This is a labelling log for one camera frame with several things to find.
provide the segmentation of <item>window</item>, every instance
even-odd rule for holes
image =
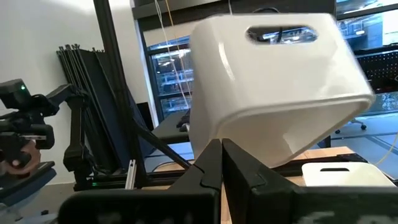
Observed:
[[[347,14],[398,3],[398,0],[336,0],[336,14]]]
[[[398,3],[398,0],[337,0],[338,14],[366,12],[367,9],[388,6]],[[368,16],[358,16],[338,21],[338,27],[347,43],[353,50],[371,49],[398,43],[398,10],[386,11]],[[264,34],[263,39],[275,43],[277,32]],[[316,34],[306,27],[284,30],[282,43],[310,42],[316,39]],[[190,90],[193,83],[193,69],[188,49],[189,36],[171,40],[148,47],[155,75],[157,97],[160,101],[161,113],[167,117],[171,113],[186,110],[190,107]],[[186,96],[183,99],[181,89]],[[365,114],[379,114],[398,110],[398,93],[383,93],[377,95],[376,102]]]

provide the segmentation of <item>folded black stand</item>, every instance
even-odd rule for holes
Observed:
[[[234,142],[213,140],[168,190],[99,190],[67,200],[59,223],[220,223],[221,165],[232,223],[392,223],[397,187],[299,187]]]
[[[109,2],[98,0],[94,5],[104,51],[90,52],[74,44],[57,52],[67,81],[90,97],[83,125],[96,166],[102,170],[101,175],[76,180],[74,189],[124,186],[130,160],[136,161],[136,187],[173,184],[185,170],[150,173],[144,159],[158,149],[184,169],[190,163],[145,126],[126,83]]]

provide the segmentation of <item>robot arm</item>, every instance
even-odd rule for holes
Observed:
[[[87,101],[83,91],[69,84],[58,87],[47,96],[31,96],[21,79],[1,83],[0,99],[6,108],[18,110],[0,116],[0,149],[4,152],[5,160],[8,162],[19,160],[22,167],[30,161],[30,155],[21,152],[22,147],[28,141],[36,140],[37,149],[51,149],[54,145],[53,129],[50,125],[45,124],[44,118],[56,115],[59,105],[64,101],[72,110],[72,118],[83,117]],[[84,135],[80,124],[77,124],[81,129],[79,138],[77,140],[73,138],[73,140],[81,141],[84,144]],[[75,124],[72,126],[72,130],[76,131]],[[75,134],[76,132],[72,132],[71,139],[76,136]]]

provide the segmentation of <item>wooden table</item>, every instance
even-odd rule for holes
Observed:
[[[338,154],[349,154],[354,153],[348,147],[332,147],[327,149],[311,149],[305,151],[303,154],[297,156],[295,159],[313,159],[319,157],[328,157],[328,156],[336,156]],[[168,171],[168,170],[182,170],[178,164],[171,163],[159,166],[156,171]],[[290,181],[297,185],[304,185],[303,178],[300,177],[289,177]],[[160,190],[167,189],[169,186],[160,186],[160,187],[146,187],[147,190]],[[231,216],[229,215],[228,203],[226,200],[224,187],[221,193],[221,223],[222,224],[231,224]]]

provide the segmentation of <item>white bin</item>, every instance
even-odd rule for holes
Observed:
[[[313,42],[255,42],[250,27],[311,27]],[[229,138],[268,167],[282,165],[369,108],[374,95],[329,14],[214,16],[190,36],[195,158]]]

